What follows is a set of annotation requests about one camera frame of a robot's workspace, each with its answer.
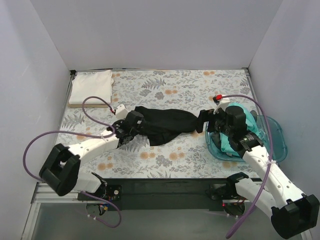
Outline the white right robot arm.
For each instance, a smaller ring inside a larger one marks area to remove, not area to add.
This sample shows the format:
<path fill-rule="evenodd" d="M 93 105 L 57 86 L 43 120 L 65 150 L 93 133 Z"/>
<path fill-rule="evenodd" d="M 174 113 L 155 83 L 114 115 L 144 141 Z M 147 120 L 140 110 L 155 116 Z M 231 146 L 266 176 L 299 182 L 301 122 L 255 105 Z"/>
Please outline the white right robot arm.
<path fill-rule="evenodd" d="M 234 151 L 249 164 L 262 179 L 257 185 L 244 173 L 228 178 L 227 195 L 232 199 L 240 196 L 248 199 L 263 211 L 275 231 L 284 239 L 305 232 L 317 225 L 320 202 L 313 194 L 306 195 L 284 174 L 262 140 L 246 124 L 246 115 L 239 106 L 225 109 L 201 110 L 197 120 L 197 132 L 208 123 L 209 133 L 227 136 Z"/>

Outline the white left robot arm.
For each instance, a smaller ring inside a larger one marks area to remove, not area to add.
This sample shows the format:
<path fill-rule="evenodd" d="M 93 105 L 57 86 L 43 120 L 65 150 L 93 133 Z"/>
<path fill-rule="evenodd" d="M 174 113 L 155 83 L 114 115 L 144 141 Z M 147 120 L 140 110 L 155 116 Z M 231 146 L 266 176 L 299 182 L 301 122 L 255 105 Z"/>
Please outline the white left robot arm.
<path fill-rule="evenodd" d="M 132 141 L 140 132 L 143 119 L 141 113 L 132 110 L 112 125 L 114 132 L 108 127 L 98 138 L 70 146 L 55 145 L 39 171 L 40 178 L 59 196 L 71 191 L 85 191 L 95 200 L 103 199 L 108 183 L 97 173 L 81 172 L 80 168 L 105 152 Z"/>

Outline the black t-shirt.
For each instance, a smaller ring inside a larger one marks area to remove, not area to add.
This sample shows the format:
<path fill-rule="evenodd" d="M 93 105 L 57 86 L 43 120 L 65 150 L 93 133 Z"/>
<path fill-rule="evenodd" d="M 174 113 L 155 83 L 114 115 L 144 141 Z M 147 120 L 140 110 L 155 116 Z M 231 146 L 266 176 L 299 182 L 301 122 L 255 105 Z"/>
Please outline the black t-shirt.
<path fill-rule="evenodd" d="M 143 115 L 139 134 L 146 136 L 151 146 L 167 144 L 180 134 L 203 131 L 202 119 L 185 110 L 150 109 L 144 106 L 137 106 L 134 110 Z"/>

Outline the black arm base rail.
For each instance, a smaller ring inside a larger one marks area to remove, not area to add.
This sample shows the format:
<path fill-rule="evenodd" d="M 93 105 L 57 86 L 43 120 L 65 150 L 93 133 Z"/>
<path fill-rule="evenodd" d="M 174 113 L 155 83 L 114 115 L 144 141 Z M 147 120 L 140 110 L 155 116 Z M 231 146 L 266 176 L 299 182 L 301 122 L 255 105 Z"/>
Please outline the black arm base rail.
<path fill-rule="evenodd" d="M 225 178 L 112 178 L 78 200 L 108 200 L 120 210 L 203 209 L 241 216 L 245 199 L 231 192 Z"/>

